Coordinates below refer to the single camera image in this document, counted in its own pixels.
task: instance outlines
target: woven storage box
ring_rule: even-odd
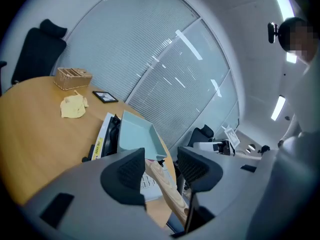
[[[90,84],[92,74],[81,68],[58,67],[53,82],[62,90],[85,87]]]

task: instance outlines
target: plastic tray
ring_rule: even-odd
[[[128,111],[123,111],[117,151],[145,149],[145,158],[160,161],[167,157],[154,125]]]

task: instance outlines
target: yellow cloth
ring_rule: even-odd
[[[61,101],[61,117],[62,118],[80,118],[85,113],[85,108],[89,107],[87,98],[83,97],[76,90],[76,95],[68,96]]]

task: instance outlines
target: wooden handle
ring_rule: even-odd
[[[145,172],[159,185],[164,200],[183,226],[186,224],[189,207],[177,189],[165,177],[164,170],[157,161],[145,159]]]

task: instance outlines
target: round table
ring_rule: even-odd
[[[39,189],[63,171],[79,165],[96,142],[106,114],[122,117],[137,111],[122,101],[102,103],[92,91],[95,86],[61,90],[45,76],[23,81],[0,97],[0,175],[13,201],[23,205]],[[61,118],[60,103],[77,90],[89,107],[80,118]],[[170,153],[166,166],[176,182]],[[164,227],[171,214],[165,200],[146,203],[147,213]]]

